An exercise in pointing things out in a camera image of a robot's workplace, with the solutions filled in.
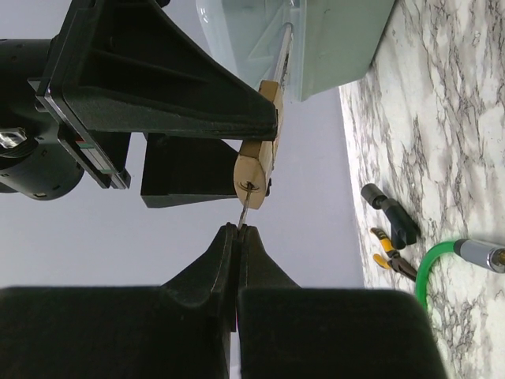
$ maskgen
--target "table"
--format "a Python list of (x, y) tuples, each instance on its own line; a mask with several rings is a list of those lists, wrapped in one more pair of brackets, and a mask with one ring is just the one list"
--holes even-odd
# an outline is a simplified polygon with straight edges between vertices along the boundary
[[(369, 73), (340, 88), (366, 287), (413, 291), (372, 260), (369, 228), (389, 227), (368, 182), (421, 228), (402, 250), (414, 267), (442, 241), (505, 245), (504, 15), (505, 0), (398, 0)], [(428, 293), (449, 377), (504, 377), (505, 275), (447, 255)]]

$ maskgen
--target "beige wooden piece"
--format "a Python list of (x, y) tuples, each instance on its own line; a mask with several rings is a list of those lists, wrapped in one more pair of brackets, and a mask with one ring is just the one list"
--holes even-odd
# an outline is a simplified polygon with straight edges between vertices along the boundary
[(282, 89), (275, 81), (262, 81), (260, 94), (265, 96), (277, 109), (278, 131), (272, 141), (243, 141), (238, 152), (234, 169), (235, 192), (241, 203), (245, 203), (247, 186), (252, 184), (249, 208), (259, 209), (267, 195), (268, 182), (274, 169), (275, 156), (279, 146), (279, 136), (283, 121)]

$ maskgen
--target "marble tabletop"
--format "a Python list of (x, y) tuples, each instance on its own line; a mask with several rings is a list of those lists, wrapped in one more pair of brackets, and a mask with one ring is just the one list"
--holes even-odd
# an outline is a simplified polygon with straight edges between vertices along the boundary
[[(505, 0), (398, 0), (374, 63), (340, 89), (367, 287), (413, 291), (380, 268), (361, 198), (374, 182), (417, 221), (402, 255), (418, 267), (438, 242), (505, 245)], [(451, 378), (505, 377), (505, 275), (442, 257), (428, 312)]]

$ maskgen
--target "wire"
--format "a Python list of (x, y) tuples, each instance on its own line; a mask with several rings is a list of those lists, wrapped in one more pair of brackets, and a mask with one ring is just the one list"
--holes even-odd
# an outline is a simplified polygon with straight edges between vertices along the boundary
[(441, 255), (446, 253), (453, 253), (455, 251), (455, 241), (441, 242), (438, 245), (434, 245), (423, 257), (419, 269), (417, 270), (416, 278), (416, 297), (421, 303), (425, 310), (428, 309), (427, 298), (427, 287), (428, 278), (431, 272), (432, 266), (439, 259)]

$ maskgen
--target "pliers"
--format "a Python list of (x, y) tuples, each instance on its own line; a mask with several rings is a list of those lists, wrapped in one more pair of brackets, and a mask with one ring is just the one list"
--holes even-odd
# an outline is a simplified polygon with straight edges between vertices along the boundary
[(393, 248), (391, 240), (388, 238), (386, 233), (379, 229), (378, 227), (373, 227), (370, 231), (379, 239), (384, 251), (388, 256), (388, 260), (382, 257), (380, 254), (373, 254), (373, 260), (382, 268), (386, 270), (393, 269), (413, 282), (416, 281), (417, 270), (413, 268), (409, 262), (400, 256), (400, 252)]

